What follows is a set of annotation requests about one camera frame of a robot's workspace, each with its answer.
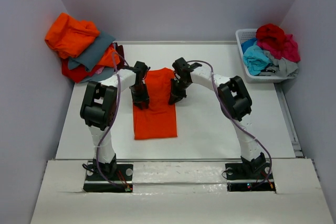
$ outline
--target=white table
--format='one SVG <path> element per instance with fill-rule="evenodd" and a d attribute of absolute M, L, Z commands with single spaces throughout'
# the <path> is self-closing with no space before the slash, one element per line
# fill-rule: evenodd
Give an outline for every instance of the white table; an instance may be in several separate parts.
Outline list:
<path fill-rule="evenodd" d="M 228 193 L 224 162 L 134 163 L 133 193 L 86 193 L 81 161 L 49 161 L 31 224 L 332 224 L 309 159 L 274 159 L 277 193 Z"/>
<path fill-rule="evenodd" d="M 244 78 L 237 45 L 124 45 L 131 66 L 143 61 L 152 70 L 172 68 L 179 57 L 206 60 L 215 73 Z M 272 83 L 245 83 L 252 98 L 255 134 L 272 157 L 295 157 L 279 100 Z M 93 143 L 79 111 L 85 84 L 73 89 L 56 159 L 92 159 Z M 176 104 L 177 138 L 135 141 L 130 91 L 122 92 L 119 113 L 111 130 L 118 159 L 222 159 L 240 158 L 240 147 L 232 124 L 220 111 L 213 92 L 196 84 L 187 98 Z"/>

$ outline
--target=cable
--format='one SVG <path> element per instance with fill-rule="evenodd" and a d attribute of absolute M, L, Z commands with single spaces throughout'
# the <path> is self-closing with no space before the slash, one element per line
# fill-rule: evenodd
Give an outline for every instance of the cable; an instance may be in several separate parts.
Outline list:
<path fill-rule="evenodd" d="M 124 57 L 122 57 L 120 54 L 118 54 L 118 52 L 117 51 L 115 51 L 115 52 L 113 52 L 114 54 L 117 54 L 121 59 L 123 59 L 124 60 L 124 62 L 126 63 L 126 65 L 127 66 L 129 66 L 129 64 L 128 64 L 128 62 L 125 60 L 125 58 Z"/>
<path fill-rule="evenodd" d="M 101 171 L 100 167 L 99 167 L 99 147 L 101 145 L 101 143 L 103 142 L 103 140 L 105 139 L 105 137 L 107 136 L 107 134 L 110 132 L 113 124 L 114 124 L 114 121 L 116 120 L 116 117 L 117 117 L 117 112 L 118 112 L 118 109 L 119 109 L 119 103 L 120 103 L 120 93 L 121 93 L 121 81 L 120 81 L 120 76 L 119 76 L 119 73 L 118 73 L 118 70 L 117 70 L 117 64 L 115 63 L 115 59 L 114 59 L 114 56 L 112 56 L 112 60 L 113 60 L 113 65 L 114 65 L 114 70 L 116 72 L 116 75 L 117 75 L 117 79 L 118 79 L 118 95 L 117 95 L 117 104 L 115 105 L 116 107 L 116 111 L 114 113 L 114 117 L 112 119 L 112 122 L 110 124 L 110 126 L 108 127 L 108 129 L 105 131 L 103 137 L 101 138 L 101 140 L 99 141 L 98 145 L 97 145 L 97 150 L 96 150 L 96 165 L 97 165 L 97 169 L 99 171 L 99 174 L 100 176 L 105 179 L 108 183 L 110 183 L 112 186 L 114 187 L 118 187 L 120 188 L 120 186 L 118 186 L 116 183 L 113 183 L 111 180 L 109 180 L 104 174 L 103 172 Z"/>
<path fill-rule="evenodd" d="M 227 170 L 225 170 L 225 171 L 222 172 L 222 177 L 225 178 L 225 179 L 227 180 L 227 177 L 225 177 L 225 176 L 223 175 L 223 174 L 226 173 L 226 172 L 227 172 Z"/>
<path fill-rule="evenodd" d="M 148 72 L 149 72 L 149 70 L 151 69 L 151 67 L 148 67 L 148 69 L 147 69 L 147 71 L 146 71 L 146 74 L 145 74 L 145 77 L 144 78 L 142 78 L 142 80 L 144 80 L 144 79 L 146 79 L 146 77 L 147 77 L 147 74 L 148 74 Z"/>
<path fill-rule="evenodd" d="M 206 65 L 208 65 L 211 69 L 211 81 L 212 81 L 212 86 L 213 86 L 213 89 L 214 89 L 214 92 L 216 94 L 216 97 L 220 103 L 220 106 L 223 108 L 224 110 L 224 114 L 235 124 L 235 126 L 238 127 L 238 129 L 240 129 L 242 132 L 244 132 L 246 135 L 248 135 L 249 137 L 253 138 L 259 145 L 261 148 L 264 149 L 264 151 L 267 153 L 268 157 L 269 157 L 269 171 L 267 173 L 267 176 L 264 178 L 263 181 L 261 181 L 258 185 L 254 186 L 254 188 L 257 188 L 258 186 L 262 185 L 269 177 L 269 175 L 271 174 L 272 172 L 272 158 L 271 158 L 271 155 L 269 154 L 268 150 L 264 147 L 264 145 L 255 137 L 253 136 L 251 133 L 249 133 L 248 131 L 244 130 L 231 116 L 231 114 L 229 113 L 229 111 L 226 109 L 224 103 L 221 101 L 221 99 L 219 98 L 219 95 L 218 95 L 218 91 L 217 91 L 217 88 L 216 88 L 216 83 L 215 83 L 215 79 L 214 79 L 214 68 L 212 67 L 212 65 L 206 61 L 202 61 L 202 60 L 190 60 L 190 61 L 187 61 L 188 63 L 189 62 L 199 62 L 199 63 L 204 63 Z"/>
<path fill-rule="evenodd" d="M 264 172 L 261 172 L 261 174 L 266 178 L 266 174 Z M 267 179 L 269 186 L 273 189 L 273 185 L 271 183 L 271 181 L 269 181 L 269 179 Z"/>

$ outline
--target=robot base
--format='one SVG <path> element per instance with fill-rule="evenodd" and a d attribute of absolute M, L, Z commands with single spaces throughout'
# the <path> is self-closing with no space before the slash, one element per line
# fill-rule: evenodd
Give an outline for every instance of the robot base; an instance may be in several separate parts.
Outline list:
<path fill-rule="evenodd" d="M 263 180 L 265 174 L 268 173 L 269 163 L 265 163 L 262 169 L 256 173 L 250 173 L 244 163 L 227 163 L 225 164 L 226 178 L 227 180 Z M 273 179 L 273 174 L 271 173 L 268 179 Z"/>
<path fill-rule="evenodd" d="M 88 168 L 93 168 L 92 161 L 88 162 Z M 119 179 L 117 175 L 119 171 L 129 185 L 129 189 Z M 86 171 L 83 190 L 88 193 L 131 193 L 133 191 L 132 178 L 133 164 L 118 164 L 117 172 L 108 177 L 109 180 L 118 185 L 117 187 L 103 179 L 99 173 Z"/>

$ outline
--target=light blue cloth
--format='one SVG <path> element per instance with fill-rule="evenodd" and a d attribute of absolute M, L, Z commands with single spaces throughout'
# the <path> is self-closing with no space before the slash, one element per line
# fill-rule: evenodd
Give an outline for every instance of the light blue cloth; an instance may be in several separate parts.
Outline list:
<path fill-rule="evenodd" d="M 99 36 L 94 42 L 88 46 L 77 58 L 70 58 L 68 62 L 68 68 L 74 69 L 80 64 L 85 66 L 85 70 L 90 72 L 95 65 L 100 61 L 104 55 L 106 49 L 115 41 L 115 38 L 103 31 L 100 31 Z"/>
<path fill-rule="evenodd" d="M 254 42 L 253 46 L 247 48 L 243 56 L 243 62 L 252 76 L 260 74 L 271 64 L 270 59 L 264 55 L 264 51 L 256 44 L 257 42 Z"/>
<path fill-rule="evenodd" d="M 253 39 L 249 39 L 249 40 L 245 41 L 244 43 L 242 43 L 243 54 L 245 53 L 245 51 L 247 50 L 247 48 L 253 46 L 254 42 L 256 42 L 256 41 L 257 41 L 257 39 L 253 38 Z"/>
<path fill-rule="evenodd" d="M 87 76 L 83 80 L 81 80 L 79 83 L 87 82 L 87 81 L 103 81 L 107 78 L 110 78 L 112 75 L 114 75 L 114 68 L 107 68 L 104 67 L 102 73 L 95 73 L 93 76 Z"/>

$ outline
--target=gray cloth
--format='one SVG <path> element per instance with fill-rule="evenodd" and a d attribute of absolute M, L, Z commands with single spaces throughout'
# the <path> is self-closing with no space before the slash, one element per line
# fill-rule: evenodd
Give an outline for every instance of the gray cloth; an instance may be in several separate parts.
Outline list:
<path fill-rule="evenodd" d="M 94 40 L 94 42 L 88 46 L 77 58 L 69 58 L 68 68 L 74 69 L 80 64 L 85 66 L 87 72 L 92 71 L 92 69 L 100 61 L 101 57 L 104 55 L 106 49 L 115 41 L 115 38 L 103 31 L 100 31 L 99 36 Z"/>
<path fill-rule="evenodd" d="M 262 71 L 260 76 L 281 76 L 281 77 L 295 77 L 299 73 L 299 67 L 295 62 L 281 58 L 280 60 L 274 58 L 274 56 L 267 50 L 264 50 L 272 65 L 268 66 L 265 71 Z"/>
<path fill-rule="evenodd" d="M 107 68 L 104 67 L 102 73 L 95 73 L 93 76 L 87 76 L 83 80 L 81 80 L 79 83 L 87 82 L 87 81 L 103 81 L 106 80 L 107 78 L 110 78 L 114 74 L 114 69 L 113 68 Z"/>

